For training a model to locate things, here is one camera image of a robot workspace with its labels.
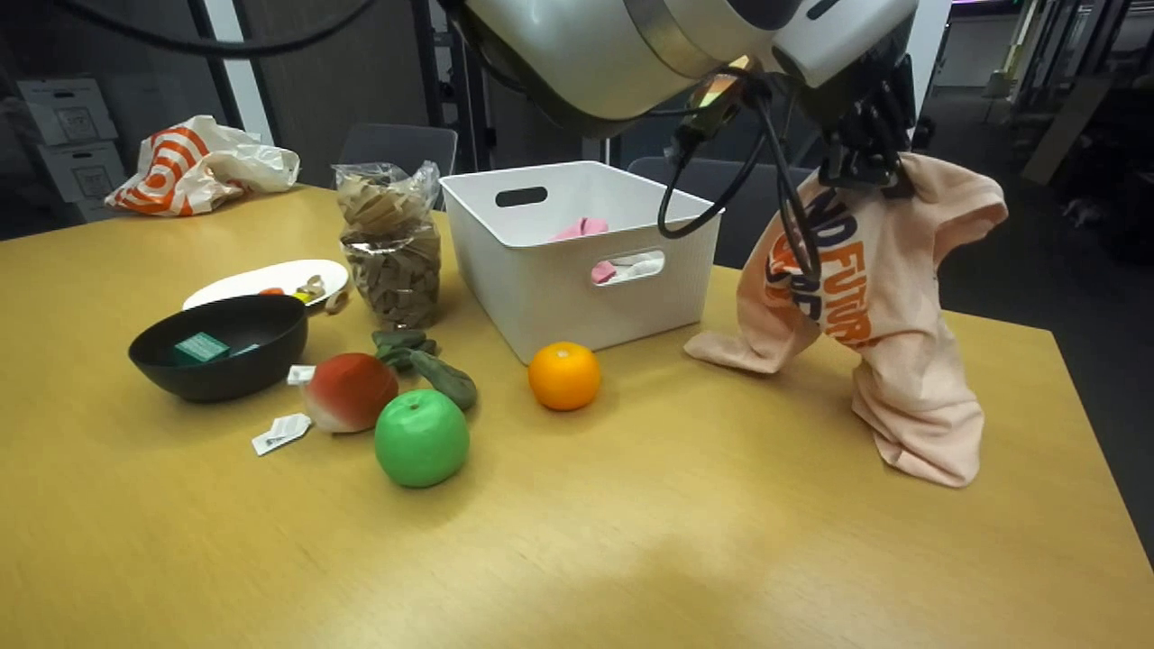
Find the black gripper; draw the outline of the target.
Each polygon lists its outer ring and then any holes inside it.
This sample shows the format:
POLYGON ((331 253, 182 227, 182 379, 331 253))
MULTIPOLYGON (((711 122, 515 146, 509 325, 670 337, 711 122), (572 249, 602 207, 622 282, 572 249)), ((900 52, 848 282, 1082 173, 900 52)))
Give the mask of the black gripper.
POLYGON ((912 146, 914 88, 912 56, 900 52, 875 88, 857 97, 848 118, 829 134, 820 180, 845 191, 881 191, 907 198, 912 177, 900 156, 912 146))

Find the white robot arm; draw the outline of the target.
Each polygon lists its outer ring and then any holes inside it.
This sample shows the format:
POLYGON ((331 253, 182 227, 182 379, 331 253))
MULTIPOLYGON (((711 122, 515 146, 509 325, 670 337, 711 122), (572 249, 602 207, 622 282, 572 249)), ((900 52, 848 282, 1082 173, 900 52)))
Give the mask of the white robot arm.
POLYGON ((832 187, 907 195, 906 52, 919 0, 440 0, 503 87, 618 134, 739 56, 781 75, 824 138, 832 187))

